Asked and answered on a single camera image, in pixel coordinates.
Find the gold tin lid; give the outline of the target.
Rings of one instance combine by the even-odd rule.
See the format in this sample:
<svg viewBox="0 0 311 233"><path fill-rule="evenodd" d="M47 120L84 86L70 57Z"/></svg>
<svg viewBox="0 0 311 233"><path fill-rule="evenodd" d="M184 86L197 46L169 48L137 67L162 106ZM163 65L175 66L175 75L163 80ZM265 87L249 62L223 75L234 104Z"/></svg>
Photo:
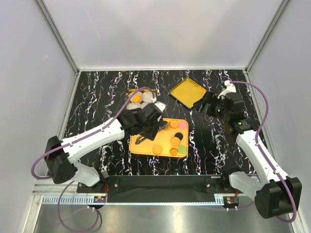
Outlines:
<svg viewBox="0 0 311 233"><path fill-rule="evenodd" d="M194 107L194 103L199 101L207 92L201 85L190 78L179 82L171 91L170 95L178 100L188 109Z"/></svg>

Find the orange fish cookie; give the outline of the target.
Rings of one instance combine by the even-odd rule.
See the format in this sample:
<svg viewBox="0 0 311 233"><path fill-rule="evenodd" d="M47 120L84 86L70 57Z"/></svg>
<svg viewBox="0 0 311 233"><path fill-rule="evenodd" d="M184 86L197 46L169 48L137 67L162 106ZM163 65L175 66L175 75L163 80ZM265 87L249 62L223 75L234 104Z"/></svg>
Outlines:
<svg viewBox="0 0 311 233"><path fill-rule="evenodd" d="M141 102L141 95L135 94L134 97L132 98L132 102L134 102L134 103Z"/></svg>

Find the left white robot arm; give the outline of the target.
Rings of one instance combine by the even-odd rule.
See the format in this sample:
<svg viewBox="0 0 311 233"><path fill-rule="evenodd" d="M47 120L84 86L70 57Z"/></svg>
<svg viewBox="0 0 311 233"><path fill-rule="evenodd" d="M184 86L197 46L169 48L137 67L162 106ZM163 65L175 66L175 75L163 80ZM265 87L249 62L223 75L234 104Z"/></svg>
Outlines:
<svg viewBox="0 0 311 233"><path fill-rule="evenodd" d="M76 181L94 192L104 189L104 175L98 169L79 162L89 152L123 139L126 135L137 135L139 142L153 141L167 122L163 119L166 105L162 102L148 103L143 108L122 110L105 123L82 134L59 139L51 137L46 145L45 163L55 184Z"/></svg>

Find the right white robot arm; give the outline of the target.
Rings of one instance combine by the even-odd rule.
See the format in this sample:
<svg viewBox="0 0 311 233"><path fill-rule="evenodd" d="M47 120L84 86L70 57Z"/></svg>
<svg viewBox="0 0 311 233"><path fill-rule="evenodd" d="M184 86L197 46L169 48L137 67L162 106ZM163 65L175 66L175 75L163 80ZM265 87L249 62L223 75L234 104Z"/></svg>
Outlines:
<svg viewBox="0 0 311 233"><path fill-rule="evenodd" d="M226 131L235 139L255 168L258 178L252 178L238 168L230 168L221 175L221 188L225 192L237 189L247 195L264 218L291 213L297 215L302 183L291 178L274 160L262 141L259 129L244 114L244 101L238 93L217 95L206 92L194 103L198 112L207 111L210 117L220 118Z"/></svg>

